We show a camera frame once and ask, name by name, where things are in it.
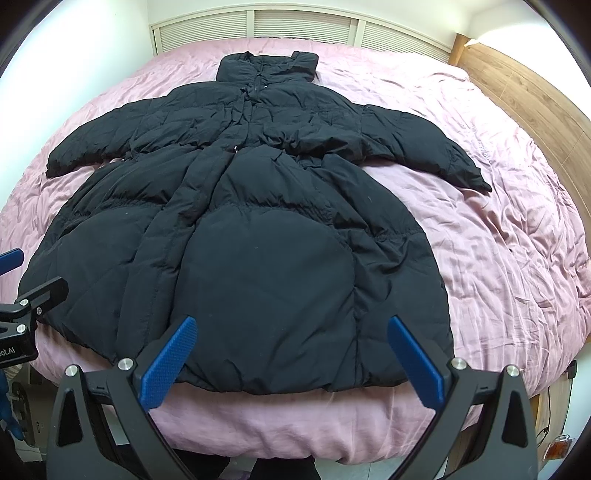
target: wooden bed frame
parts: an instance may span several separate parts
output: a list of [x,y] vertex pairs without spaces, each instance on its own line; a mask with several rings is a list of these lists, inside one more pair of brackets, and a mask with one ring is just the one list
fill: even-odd
[[[482,93],[502,108],[534,139],[560,183],[571,195],[583,220],[587,250],[591,252],[591,121],[562,92],[518,61],[458,34],[448,64],[460,67]],[[570,383],[563,374],[556,383],[530,401],[536,432],[550,431],[538,448],[538,467],[546,447],[562,433],[570,401]],[[548,424],[551,395],[552,415]],[[468,428],[450,452],[453,471],[472,437]]]

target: white louvered panel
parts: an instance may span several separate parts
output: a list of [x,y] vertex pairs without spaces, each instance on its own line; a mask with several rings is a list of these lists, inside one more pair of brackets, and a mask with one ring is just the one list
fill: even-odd
[[191,18],[160,27],[162,51],[169,51],[197,40],[238,37],[246,37],[244,10]]
[[435,45],[393,28],[383,27],[371,22],[367,22],[367,25],[365,25],[361,46],[374,50],[422,53],[444,63],[447,63],[449,59],[449,53],[437,48]]
[[255,37],[306,38],[347,43],[351,19],[295,10],[256,10]]

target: wooden headboard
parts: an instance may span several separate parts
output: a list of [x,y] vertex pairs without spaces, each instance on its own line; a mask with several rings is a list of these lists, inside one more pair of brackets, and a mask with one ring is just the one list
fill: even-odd
[[450,64],[534,139],[583,220],[591,252],[591,121],[553,85],[518,61],[458,35]]

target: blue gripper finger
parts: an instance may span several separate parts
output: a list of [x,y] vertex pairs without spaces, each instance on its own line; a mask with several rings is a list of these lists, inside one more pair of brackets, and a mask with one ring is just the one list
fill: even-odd
[[22,253],[20,248],[15,248],[14,250],[10,250],[10,252],[0,255],[0,275],[4,275],[20,267],[24,261],[25,254]]
[[435,411],[445,404],[445,380],[415,337],[398,317],[388,322],[388,343],[404,368],[421,403]]
[[197,342],[197,323],[187,317],[142,377],[139,403],[144,410],[162,405],[185,360]]

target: jacket collar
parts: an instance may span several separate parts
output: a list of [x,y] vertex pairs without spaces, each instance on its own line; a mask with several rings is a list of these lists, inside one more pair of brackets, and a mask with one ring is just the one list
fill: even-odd
[[220,62],[216,80],[251,85],[256,77],[265,84],[311,82],[316,75],[318,55],[295,51],[291,57],[253,55],[249,51],[227,55]]

